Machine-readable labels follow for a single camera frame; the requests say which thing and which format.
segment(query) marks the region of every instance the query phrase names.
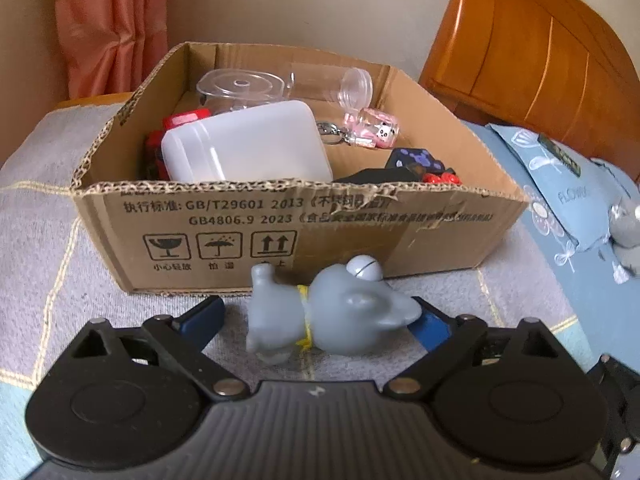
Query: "white plastic box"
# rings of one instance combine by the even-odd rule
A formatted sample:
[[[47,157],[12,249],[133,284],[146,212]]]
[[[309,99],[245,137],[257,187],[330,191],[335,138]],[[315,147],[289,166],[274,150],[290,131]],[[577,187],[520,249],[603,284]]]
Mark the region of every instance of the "white plastic box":
[[[208,117],[169,130],[162,158],[179,182],[300,178],[331,182],[311,109],[284,101]]]

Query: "bed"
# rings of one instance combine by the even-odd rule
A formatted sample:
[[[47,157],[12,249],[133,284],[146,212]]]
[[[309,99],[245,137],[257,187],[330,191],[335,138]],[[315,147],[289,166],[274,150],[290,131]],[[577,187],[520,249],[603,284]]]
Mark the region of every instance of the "bed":
[[[517,124],[640,177],[640,81],[580,0],[450,0],[420,83],[460,118]]]
[[[528,29],[520,26],[523,16]],[[608,25],[578,0],[451,0],[420,81],[471,121],[469,128],[542,207],[548,206],[530,174],[485,124],[543,132],[610,160],[635,180],[640,176],[638,77]],[[198,301],[120,291],[68,198],[73,167],[124,99],[74,102],[48,114],[0,171],[0,221],[13,222],[0,232],[0,243],[15,255],[3,262],[0,287],[3,479],[20,478],[37,462],[22,422],[24,406],[87,319],[105,316],[129,326],[153,314],[179,315]],[[33,226],[18,210],[44,210],[46,222]],[[633,337],[640,279],[620,271],[607,244],[563,251],[561,236],[536,227],[535,211],[528,208],[477,269],[393,280],[392,286],[450,315],[471,312],[492,325],[539,317],[585,369],[602,352],[640,368]],[[313,351],[305,362],[267,368],[242,351],[246,298],[226,302],[225,328],[205,352],[250,384],[257,378],[383,383],[424,354],[402,332],[380,354],[351,359]]]
[[[485,124],[545,134],[640,180],[638,74],[612,28],[580,0],[450,0],[420,83],[470,121],[534,201],[540,192],[530,174]],[[571,257],[558,251],[557,241],[534,227],[532,214],[529,208],[521,221],[592,350],[612,352],[638,368],[640,278],[620,273],[610,244]]]

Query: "umbrella symbol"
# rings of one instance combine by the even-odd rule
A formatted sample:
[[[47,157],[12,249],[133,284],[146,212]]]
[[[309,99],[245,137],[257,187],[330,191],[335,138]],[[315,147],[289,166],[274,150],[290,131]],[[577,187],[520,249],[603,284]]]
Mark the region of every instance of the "umbrella symbol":
[[[233,247],[233,244],[225,237],[221,237],[219,240],[212,240],[204,244],[205,247],[215,247],[218,252],[216,256],[220,257],[220,247]]]
[[[178,254],[171,254],[170,251],[180,246],[182,238],[149,238],[149,241],[154,247],[166,251],[163,258],[177,258]]]

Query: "gray blanket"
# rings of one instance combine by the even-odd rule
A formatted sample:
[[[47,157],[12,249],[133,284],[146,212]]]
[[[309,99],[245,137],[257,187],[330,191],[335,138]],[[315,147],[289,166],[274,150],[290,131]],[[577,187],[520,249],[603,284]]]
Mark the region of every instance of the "gray blanket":
[[[33,390],[91,317],[106,317],[114,326],[132,326],[154,314],[178,316],[199,301],[192,296],[122,292],[69,198],[73,168],[117,108],[75,107],[48,114],[0,170],[2,388]],[[426,298],[448,314],[470,312],[497,326],[514,326],[524,316],[541,318],[557,333],[577,325],[553,272],[521,222],[478,269],[390,283],[397,290]],[[404,330],[389,346],[369,356],[345,358],[314,350],[304,361],[267,367],[244,351],[246,298],[225,301],[225,327],[205,353],[252,385],[266,378],[372,378],[382,384],[424,354]],[[588,365],[592,356],[581,331],[572,330],[572,336],[561,341],[579,362]],[[3,479],[23,474],[35,460],[32,449],[15,449],[20,446],[17,442],[27,441],[23,434],[15,434],[24,431],[17,423],[24,404],[7,400],[8,396],[0,396],[0,422],[8,421],[0,430]],[[10,452],[2,448],[3,443],[12,447]]]

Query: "gray plush toy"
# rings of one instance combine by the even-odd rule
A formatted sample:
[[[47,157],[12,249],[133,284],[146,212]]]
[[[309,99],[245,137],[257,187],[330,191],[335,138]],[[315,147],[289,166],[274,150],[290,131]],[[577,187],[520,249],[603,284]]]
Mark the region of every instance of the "gray plush toy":
[[[609,231],[620,264],[640,275],[640,203],[625,198],[611,208]]]
[[[327,267],[309,287],[276,283],[271,264],[253,266],[251,277],[246,349],[270,365],[286,361],[296,347],[366,354],[386,333],[421,314],[417,301],[382,280],[382,268],[371,256]]]

